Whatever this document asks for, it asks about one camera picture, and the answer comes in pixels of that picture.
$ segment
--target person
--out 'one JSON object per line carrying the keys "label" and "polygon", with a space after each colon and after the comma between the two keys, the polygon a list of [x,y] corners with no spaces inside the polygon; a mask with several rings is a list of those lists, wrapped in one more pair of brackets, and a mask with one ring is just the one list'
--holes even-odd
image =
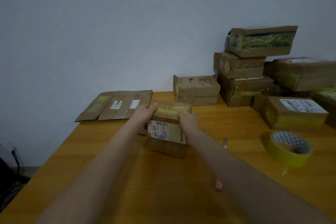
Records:
{"label": "person", "polygon": [[[35,224],[97,223],[129,150],[157,109],[140,105],[79,177],[39,215]],[[223,149],[200,128],[196,115],[179,112],[187,143],[195,148],[254,223],[334,223],[262,172]]]}

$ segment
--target black cable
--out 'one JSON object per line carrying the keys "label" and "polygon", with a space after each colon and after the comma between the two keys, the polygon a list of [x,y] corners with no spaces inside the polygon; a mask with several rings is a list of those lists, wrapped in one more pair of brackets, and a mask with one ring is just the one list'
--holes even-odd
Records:
{"label": "black cable", "polygon": [[12,153],[12,155],[13,155],[13,157],[15,159],[16,165],[17,165],[16,174],[18,175],[18,174],[20,174],[20,162],[19,162],[19,160],[18,160],[18,158],[16,156],[15,150],[12,150],[11,153]]}

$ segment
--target wall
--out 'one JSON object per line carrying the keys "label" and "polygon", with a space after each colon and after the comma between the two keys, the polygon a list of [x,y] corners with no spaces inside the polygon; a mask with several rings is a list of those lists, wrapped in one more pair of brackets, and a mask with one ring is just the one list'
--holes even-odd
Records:
{"label": "wall", "polygon": [[0,137],[24,165],[43,164],[99,92],[167,91],[174,73],[212,74],[212,55],[231,27],[299,25],[291,56],[333,57],[336,49],[335,0],[0,0],[0,7]]}

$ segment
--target pink utility knife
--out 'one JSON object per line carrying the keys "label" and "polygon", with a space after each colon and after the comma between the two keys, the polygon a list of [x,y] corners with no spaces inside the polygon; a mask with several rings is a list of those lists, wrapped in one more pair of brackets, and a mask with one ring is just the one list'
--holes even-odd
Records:
{"label": "pink utility knife", "polygon": [[[228,139],[227,138],[225,138],[224,140],[223,140],[223,148],[224,149],[227,149],[228,148]],[[216,179],[216,184],[215,184],[215,188],[216,189],[222,189],[222,183],[221,183],[221,181],[220,180],[218,180],[218,179]]]}

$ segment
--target table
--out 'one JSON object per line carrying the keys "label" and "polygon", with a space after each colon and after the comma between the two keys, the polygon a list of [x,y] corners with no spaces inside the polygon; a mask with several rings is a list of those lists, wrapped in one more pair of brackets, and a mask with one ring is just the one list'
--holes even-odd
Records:
{"label": "table", "polygon": [[[175,101],[173,92],[152,99]],[[286,168],[265,150],[261,135],[270,129],[250,107],[196,106],[201,128],[228,150],[299,197],[336,219],[336,130],[297,133],[314,149],[301,168]],[[113,137],[125,121],[79,124],[31,181],[0,214],[0,223],[32,223]],[[194,149],[183,159],[144,147],[138,135],[103,211],[100,223],[246,223],[248,219]]]}

